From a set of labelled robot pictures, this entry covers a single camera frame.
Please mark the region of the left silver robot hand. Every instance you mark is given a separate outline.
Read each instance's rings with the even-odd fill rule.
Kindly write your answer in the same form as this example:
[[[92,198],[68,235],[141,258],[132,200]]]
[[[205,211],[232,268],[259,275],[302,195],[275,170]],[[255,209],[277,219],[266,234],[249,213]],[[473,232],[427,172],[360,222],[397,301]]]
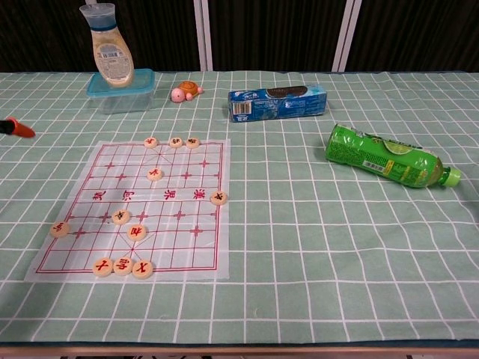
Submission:
[[[28,126],[20,123],[15,117],[7,117],[0,120],[0,133],[5,135],[15,135],[21,138],[33,138],[35,132]]]

